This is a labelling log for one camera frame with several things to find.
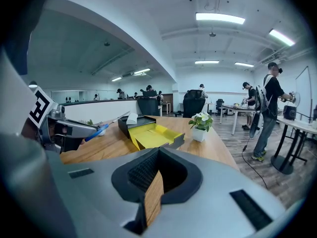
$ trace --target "cap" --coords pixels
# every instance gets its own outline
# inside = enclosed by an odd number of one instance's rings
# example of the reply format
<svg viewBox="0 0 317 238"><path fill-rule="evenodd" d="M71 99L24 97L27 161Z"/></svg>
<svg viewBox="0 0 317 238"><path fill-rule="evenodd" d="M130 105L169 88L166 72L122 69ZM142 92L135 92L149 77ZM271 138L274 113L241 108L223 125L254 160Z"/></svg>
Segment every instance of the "cap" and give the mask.
<svg viewBox="0 0 317 238"><path fill-rule="evenodd" d="M272 62L270 62L270 63L267 65L267 68L270 68L270 67L273 67L273 66L278 67L277 64L272 61Z"/></svg>

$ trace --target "black tray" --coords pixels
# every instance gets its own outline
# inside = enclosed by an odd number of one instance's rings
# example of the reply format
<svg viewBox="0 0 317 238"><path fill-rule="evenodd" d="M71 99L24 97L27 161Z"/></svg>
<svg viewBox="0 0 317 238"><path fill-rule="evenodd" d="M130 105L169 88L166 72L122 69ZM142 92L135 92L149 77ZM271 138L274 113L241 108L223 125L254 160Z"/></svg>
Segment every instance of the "black tray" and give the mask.
<svg viewBox="0 0 317 238"><path fill-rule="evenodd" d="M127 125L126 122L128 120L128 117L129 116L121 117L118 120L119 128L127 136L127 138L130 138L130 134L129 134L128 129L157 122L157 120L155 118L145 117L143 115L138 115L137 124Z"/></svg>

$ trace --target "yellow box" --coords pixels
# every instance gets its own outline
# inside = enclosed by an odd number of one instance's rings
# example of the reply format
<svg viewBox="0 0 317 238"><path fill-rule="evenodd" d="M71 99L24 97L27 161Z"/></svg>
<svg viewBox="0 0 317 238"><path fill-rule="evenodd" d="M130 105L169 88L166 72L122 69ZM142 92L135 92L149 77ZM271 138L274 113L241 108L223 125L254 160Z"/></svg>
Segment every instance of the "yellow box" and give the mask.
<svg viewBox="0 0 317 238"><path fill-rule="evenodd" d="M184 135L156 123L128 129L133 144L139 149L153 147L179 147L184 143Z"/></svg>

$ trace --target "fluorescent light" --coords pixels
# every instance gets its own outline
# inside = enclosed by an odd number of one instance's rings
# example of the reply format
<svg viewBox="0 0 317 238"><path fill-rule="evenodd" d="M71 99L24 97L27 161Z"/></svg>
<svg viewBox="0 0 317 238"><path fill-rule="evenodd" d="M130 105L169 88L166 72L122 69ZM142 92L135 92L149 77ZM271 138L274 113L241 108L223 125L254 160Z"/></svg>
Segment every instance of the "fluorescent light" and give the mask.
<svg viewBox="0 0 317 238"><path fill-rule="evenodd" d="M245 19L235 16L218 14L218 13L196 13L196 20L219 20L219 21L228 21L237 24L243 24Z"/></svg>
<svg viewBox="0 0 317 238"><path fill-rule="evenodd" d="M141 73L138 73L138 74L134 74L133 76L145 76L146 73L145 72L141 72Z"/></svg>
<svg viewBox="0 0 317 238"><path fill-rule="evenodd" d="M112 80L112 82L122 79L122 77L118 77Z"/></svg>
<svg viewBox="0 0 317 238"><path fill-rule="evenodd" d="M196 61L195 64L219 63L219 61Z"/></svg>
<svg viewBox="0 0 317 238"><path fill-rule="evenodd" d="M150 70L149 68L143 69L143 70L139 70L139 71L136 71L134 74L139 74L139 73L146 72L146 71L149 71L149 70Z"/></svg>
<svg viewBox="0 0 317 238"><path fill-rule="evenodd" d="M252 64L241 63L241 62L236 62L235 65L242 65L242 66L246 66L246 67L253 67L254 66Z"/></svg>
<svg viewBox="0 0 317 238"><path fill-rule="evenodd" d="M280 32L277 32L274 29L272 29L269 34L278 38L280 41L286 43L289 46L292 46L295 44L295 42L293 42L291 39L287 38L285 35L282 35Z"/></svg>

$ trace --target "whiteboard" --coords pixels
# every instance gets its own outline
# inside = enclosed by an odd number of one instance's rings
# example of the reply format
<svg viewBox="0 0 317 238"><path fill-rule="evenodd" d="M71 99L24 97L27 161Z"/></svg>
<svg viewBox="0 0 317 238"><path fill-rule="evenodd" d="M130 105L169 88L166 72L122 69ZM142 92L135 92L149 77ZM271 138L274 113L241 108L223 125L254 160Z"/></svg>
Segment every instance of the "whiteboard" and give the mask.
<svg viewBox="0 0 317 238"><path fill-rule="evenodd" d="M312 86L308 66L296 78L296 92L299 93L301 98L296 111L303 115L310 116Z"/></svg>

